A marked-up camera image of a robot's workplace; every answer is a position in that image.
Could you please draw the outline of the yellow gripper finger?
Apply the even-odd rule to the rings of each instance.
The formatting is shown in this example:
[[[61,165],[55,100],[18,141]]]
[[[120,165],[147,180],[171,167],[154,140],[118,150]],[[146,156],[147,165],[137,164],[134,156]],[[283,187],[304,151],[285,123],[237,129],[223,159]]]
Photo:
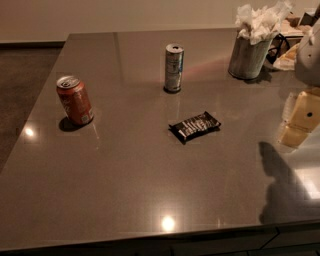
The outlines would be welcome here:
[[[282,114],[279,142],[298,148],[320,124],[320,89],[309,88],[299,94],[291,92]]]

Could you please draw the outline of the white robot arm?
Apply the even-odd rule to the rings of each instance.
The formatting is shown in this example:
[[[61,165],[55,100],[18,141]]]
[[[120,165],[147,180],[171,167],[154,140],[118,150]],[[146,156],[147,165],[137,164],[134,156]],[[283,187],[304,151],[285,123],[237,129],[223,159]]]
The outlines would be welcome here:
[[[298,148],[320,124],[320,21],[300,41],[295,76],[308,88],[290,93],[282,115],[278,142]]]

